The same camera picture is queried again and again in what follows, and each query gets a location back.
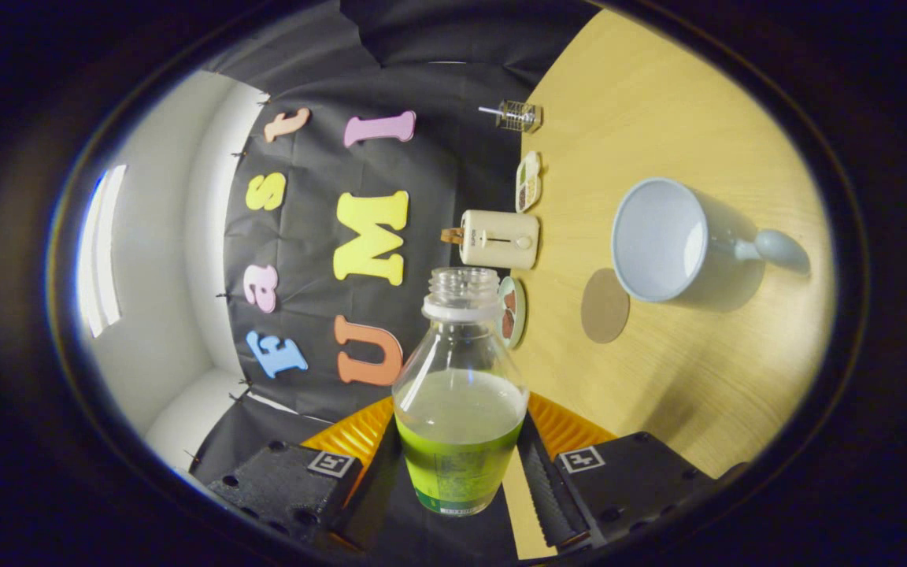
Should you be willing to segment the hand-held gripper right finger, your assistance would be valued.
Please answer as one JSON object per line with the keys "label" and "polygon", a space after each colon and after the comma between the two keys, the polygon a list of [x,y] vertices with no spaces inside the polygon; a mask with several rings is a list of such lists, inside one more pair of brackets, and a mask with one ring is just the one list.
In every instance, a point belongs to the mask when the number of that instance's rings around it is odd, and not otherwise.
{"label": "hand-held gripper right finger", "polygon": [[746,467],[710,475],[651,433],[613,434],[536,392],[518,451],[544,540],[558,552],[655,544]]}

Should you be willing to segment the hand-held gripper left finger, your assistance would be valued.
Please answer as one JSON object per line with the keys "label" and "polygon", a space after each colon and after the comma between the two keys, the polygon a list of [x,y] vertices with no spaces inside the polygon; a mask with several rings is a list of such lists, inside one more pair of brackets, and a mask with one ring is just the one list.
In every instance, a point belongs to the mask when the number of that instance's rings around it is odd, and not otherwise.
{"label": "hand-held gripper left finger", "polygon": [[381,529],[401,455],[391,398],[292,443],[271,439],[205,487],[281,537],[367,552]]}

